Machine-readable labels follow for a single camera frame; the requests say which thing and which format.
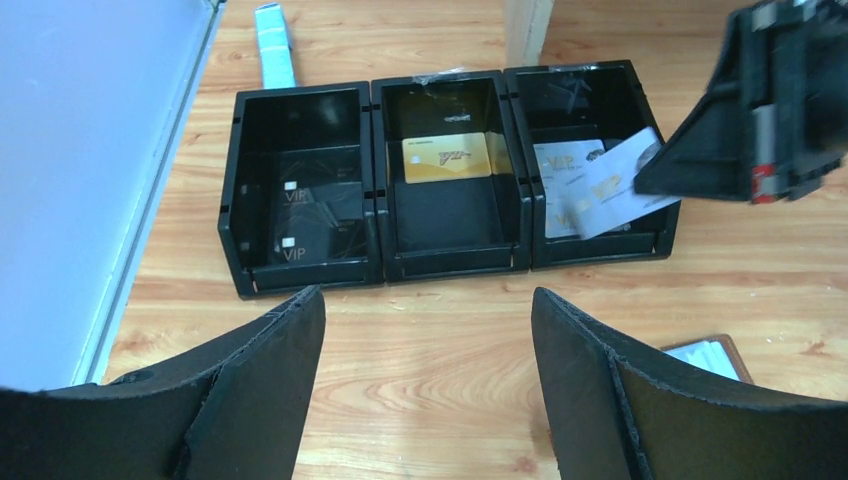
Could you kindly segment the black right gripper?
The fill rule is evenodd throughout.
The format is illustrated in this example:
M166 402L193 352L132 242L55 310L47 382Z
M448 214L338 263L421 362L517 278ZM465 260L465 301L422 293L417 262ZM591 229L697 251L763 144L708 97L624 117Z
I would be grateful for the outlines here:
M847 152L847 4L762 1L733 12L737 80L703 97L634 179L640 194L798 200Z

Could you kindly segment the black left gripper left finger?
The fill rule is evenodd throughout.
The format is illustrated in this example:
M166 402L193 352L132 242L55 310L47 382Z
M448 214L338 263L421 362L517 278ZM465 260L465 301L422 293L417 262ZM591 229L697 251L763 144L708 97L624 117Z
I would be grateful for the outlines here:
M106 385L1 392L5 479L288 479L326 325L307 287Z

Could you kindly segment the brown leather card holder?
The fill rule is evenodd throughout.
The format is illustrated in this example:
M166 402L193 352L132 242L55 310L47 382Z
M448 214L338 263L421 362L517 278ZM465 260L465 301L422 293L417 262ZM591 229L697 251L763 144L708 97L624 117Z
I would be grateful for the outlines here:
M678 342L660 348L666 354L735 381L754 384L740 353L728 334Z

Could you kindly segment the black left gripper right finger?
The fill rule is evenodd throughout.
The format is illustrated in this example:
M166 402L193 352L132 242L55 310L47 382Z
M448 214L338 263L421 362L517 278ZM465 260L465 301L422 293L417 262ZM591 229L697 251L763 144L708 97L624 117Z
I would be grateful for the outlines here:
M847 405L735 381L546 288L532 336L564 479L843 479Z

